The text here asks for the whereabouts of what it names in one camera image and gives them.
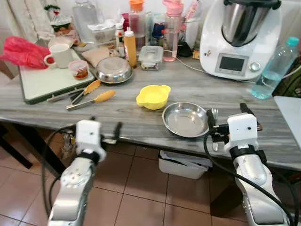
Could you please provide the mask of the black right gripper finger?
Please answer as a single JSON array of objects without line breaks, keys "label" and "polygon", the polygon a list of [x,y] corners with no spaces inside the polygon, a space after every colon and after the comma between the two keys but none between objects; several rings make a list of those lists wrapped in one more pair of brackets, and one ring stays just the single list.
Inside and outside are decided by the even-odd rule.
[{"label": "black right gripper finger", "polygon": [[208,134],[211,134],[216,126],[217,121],[217,109],[216,108],[210,108],[206,112],[207,117],[207,123],[208,123]]},{"label": "black right gripper finger", "polygon": [[[243,113],[247,113],[247,114],[254,115],[254,113],[252,112],[252,110],[250,110],[250,108],[247,106],[246,103],[239,103],[239,109],[240,109],[241,112],[243,112]],[[262,127],[262,125],[259,123],[259,121],[257,121],[257,130],[258,130],[258,131],[262,131],[262,130],[263,130],[263,127]]]}]

